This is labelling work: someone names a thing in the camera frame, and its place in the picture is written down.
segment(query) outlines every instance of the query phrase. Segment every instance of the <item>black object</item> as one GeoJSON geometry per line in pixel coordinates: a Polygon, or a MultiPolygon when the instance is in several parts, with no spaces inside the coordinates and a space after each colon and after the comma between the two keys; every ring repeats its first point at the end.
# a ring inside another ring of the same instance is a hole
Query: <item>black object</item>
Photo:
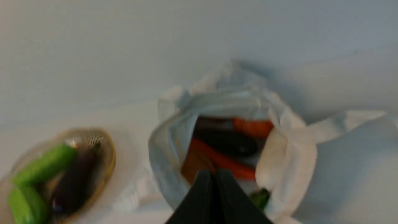
{"type": "Polygon", "coordinates": [[[193,137],[205,142],[214,150],[234,157],[249,157],[257,153],[257,142],[251,137],[225,130],[195,130],[193,137]]]}
{"type": "Polygon", "coordinates": [[[246,196],[229,170],[198,171],[166,224],[273,224],[246,196]]]}
{"type": "Polygon", "coordinates": [[[79,156],[61,178],[51,197],[51,210],[54,214],[71,214],[83,205],[100,147],[97,144],[79,156]]]}

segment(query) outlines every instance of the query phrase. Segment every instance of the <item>white countertop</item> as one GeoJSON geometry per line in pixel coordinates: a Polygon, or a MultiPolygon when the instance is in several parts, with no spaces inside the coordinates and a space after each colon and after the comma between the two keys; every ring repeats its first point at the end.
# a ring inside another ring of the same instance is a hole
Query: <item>white countertop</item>
{"type": "MultiPolygon", "coordinates": [[[[114,176],[120,175],[120,170],[126,170],[124,167],[118,169],[118,165],[126,165],[123,163],[123,159],[127,161],[126,156],[131,157],[131,161],[134,163],[139,163],[140,167],[150,169],[147,141],[157,123],[156,100],[152,100],[117,108],[92,110],[83,114],[77,113],[69,118],[31,122],[13,129],[0,130],[0,142],[3,147],[0,150],[0,176],[7,174],[15,160],[35,144],[52,138],[63,130],[76,127],[100,127],[111,134],[116,150],[123,151],[124,155],[119,158],[117,156],[114,176]]],[[[134,173],[135,167],[129,166],[127,169],[131,170],[122,175],[134,173]]],[[[95,223],[164,223],[172,213],[164,200],[145,205],[137,212],[115,211],[111,207],[107,207],[106,211],[95,223]]]]}

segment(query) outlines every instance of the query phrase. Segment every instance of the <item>green cucumber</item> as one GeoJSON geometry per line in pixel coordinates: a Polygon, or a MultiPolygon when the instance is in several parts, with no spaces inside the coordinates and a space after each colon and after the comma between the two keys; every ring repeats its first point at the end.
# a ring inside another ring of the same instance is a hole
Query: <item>green cucumber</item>
{"type": "Polygon", "coordinates": [[[259,192],[249,195],[249,198],[261,211],[264,211],[269,199],[269,193],[267,190],[262,189],[259,192]]]}
{"type": "Polygon", "coordinates": [[[45,182],[72,165],[77,158],[74,148],[61,144],[32,161],[12,179],[17,186],[31,186],[45,182]]]}
{"type": "Polygon", "coordinates": [[[8,196],[8,206],[15,224],[43,224],[49,215],[43,199],[31,187],[14,188],[8,196]]]}

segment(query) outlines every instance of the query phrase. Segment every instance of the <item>white surface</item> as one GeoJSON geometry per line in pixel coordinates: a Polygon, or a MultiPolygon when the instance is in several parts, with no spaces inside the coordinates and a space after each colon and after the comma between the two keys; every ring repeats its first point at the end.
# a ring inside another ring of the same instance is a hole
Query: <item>white surface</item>
{"type": "MultiPolygon", "coordinates": [[[[275,69],[386,46],[397,11],[396,0],[2,0],[0,125],[154,98],[230,57],[275,69]]],[[[319,95],[322,79],[351,80],[333,72],[284,77],[319,95]]]]}
{"type": "MultiPolygon", "coordinates": [[[[18,156],[31,146],[47,140],[65,129],[75,127],[104,128],[110,132],[116,150],[118,150],[120,145],[129,146],[129,148],[124,148],[123,151],[132,151],[132,154],[129,154],[134,158],[131,162],[139,163],[140,168],[147,167],[150,169],[147,152],[148,138],[157,123],[156,101],[152,100],[131,106],[121,106],[114,109],[94,111],[89,114],[64,117],[61,120],[49,119],[45,122],[32,122],[29,125],[14,129],[0,130],[0,142],[2,143],[2,150],[0,150],[0,176],[3,176],[11,168],[18,156]]],[[[128,181],[128,175],[130,174],[132,178],[134,170],[124,171],[120,169],[121,163],[118,163],[118,161],[122,159],[116,158],[115,172],[119,172],[118,177],[120,175],[126,176],[126,181],[128,181]]],[[[107,193],[109,192],[105,189],[103,198],[107,198],[107,193]]],[[[164,223],[171,214],[171,209],[163,200],[145,206],[136,214],[126,212],[109,213],[108,207],[104,207],[104,209],[100,207],[100,209],[99,211],[94,211],[97,216],[95,221],[91,223],[127,223],[130,220],[131,223],[164,223]]]]}
{"type": "Polygon", "coordinates": [[[318,158],[294,217],[304,224],[397,223],[397,117],[352,110],[309,128],[318,158]]]}
{"type": "Polygon", "coordinates": [[[398,114],[397,61],[398,44],[394,44],[277,70],[266,77],[293,111],[310,123],[353,108],[383,109],[398,114]]]}

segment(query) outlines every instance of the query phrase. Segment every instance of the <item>white wall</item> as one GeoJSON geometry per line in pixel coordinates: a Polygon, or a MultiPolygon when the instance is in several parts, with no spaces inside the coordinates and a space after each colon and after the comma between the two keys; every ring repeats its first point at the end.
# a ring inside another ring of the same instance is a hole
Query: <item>white wall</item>
{"type": "Polygon", "coordinates": [[[154,98],[230,57],[271,70],[298,66],[272,74],[305,117],[350,103],[389,108],[396,51],[382,53],[385,69],[374,57],[328,71],[303,65],[397,43],[397,12],[396,0],[2,0],[0,126],[154,98]],[[368,73],[372,63],[378,74],[368,73]],[[362,72],[383,77],[388,96],[384,81],[348,91],[362,72]],[[290,88],[309,97],[304,105],[290,88]]]}

